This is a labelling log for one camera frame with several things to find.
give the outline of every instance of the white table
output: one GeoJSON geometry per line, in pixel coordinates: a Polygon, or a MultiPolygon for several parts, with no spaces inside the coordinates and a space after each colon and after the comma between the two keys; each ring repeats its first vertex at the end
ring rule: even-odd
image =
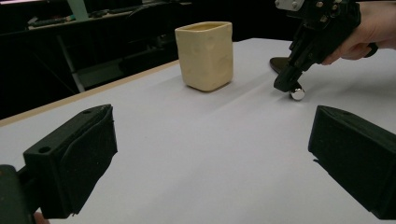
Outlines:
{"type": "Polygon", "coordinates": [[[300,78],[306,96],[295,102],[274,89],[268,63],[288,56],[289,44],[234,43],[233,81],[214,92],[187,87],[172,63],[2,120],[0,163],[22,168],[32,144],[81,110],[112,104],[119,152],[80,214],[51,224],[396,223],[366,211],[307,150],[318,105],[396,133],[396,51],[313,65],[300,78]]]}

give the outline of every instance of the human hand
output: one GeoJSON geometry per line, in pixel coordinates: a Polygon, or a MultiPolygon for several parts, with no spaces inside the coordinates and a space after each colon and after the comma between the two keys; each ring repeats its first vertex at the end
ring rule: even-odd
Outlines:
{"type": "Polygon", "coordinates": [[[358,60],[366,56],[376,43],[379,49],[396,49],[396,1],[360,2],[361,24],[352,32],[323,65],[340,58],[358,60]]]}
{"type": "Polygon", "coordinates": [[[35,216],[35,224],[50,224],[50,222],[44,219],[43,214],[41,213],[34,213],[35,216]]]}

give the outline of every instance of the square cup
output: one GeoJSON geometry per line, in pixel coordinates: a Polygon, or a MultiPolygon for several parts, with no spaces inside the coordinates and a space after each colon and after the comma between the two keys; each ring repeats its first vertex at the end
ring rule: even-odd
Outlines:
{"type": "Polygon", "coordinates": [[[181,75],[186,85],[214,91],[233,79],[233,24],[204,21],[175,30],[181,75]]]}

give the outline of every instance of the finger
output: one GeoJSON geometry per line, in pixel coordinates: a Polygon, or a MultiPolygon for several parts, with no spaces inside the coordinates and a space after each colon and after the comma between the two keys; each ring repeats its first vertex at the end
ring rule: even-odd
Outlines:
{"type": "Polygon", "coordinates": [[[332,54],[326,57],[326,59],[322,62],[323,65],[329,65],[334,63],[340,58],[348,59],[353,58],[361,52],[362,46],[357,45],[353,46],[350,49],[345,49],[345,47],[338,47],[332,54]]]}
{"type": "Polygon", "coordinates": [[[359,44],[356,45],[349,52],[346,52],[344,55],[342,55],[341,58],[347,60],[358,60],[364,58],[367,54],[370,53],[371,50],[372,49],[368,47],[368,44],[359,44]]]}
{"type": "Polygon", "coordinates": [[[50,224],[50,222],[46,219],[44,219],[43,215],[41,213],[34,213],[35,216],[35,223],[36,224],[50,224]]]}
{"type": "Polygon", "coordinates": [[[376,42],[379,49],[396,49],[396,38],[376,42]]]}
{"type": "Polygon", "coordinates": [[[360,35],[359,27],[329,56],[323,60],[323,65],[332,64],[338,59],[340,59],[343,55],[346,55],[348,52],[351,51],[356,45],[356,43],[361,42],[361,35],[360,35]]]}

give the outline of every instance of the beige cup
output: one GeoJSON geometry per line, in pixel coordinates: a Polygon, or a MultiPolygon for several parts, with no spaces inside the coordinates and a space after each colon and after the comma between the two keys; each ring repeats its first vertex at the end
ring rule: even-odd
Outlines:
{"type": "Polygon", "coordinates": [[[67,3],[72,9],[73,15],[76,18],[76,21],[87,21],[88,13],[87,8],[85,8],[84,0],[67,0],[67,3]]]}
{"type": "Polygon", "coordinates": [[[233,79],[233,25],[204,21],[176,28],[183,81],[200,91],[213,91],[233,79]]]}

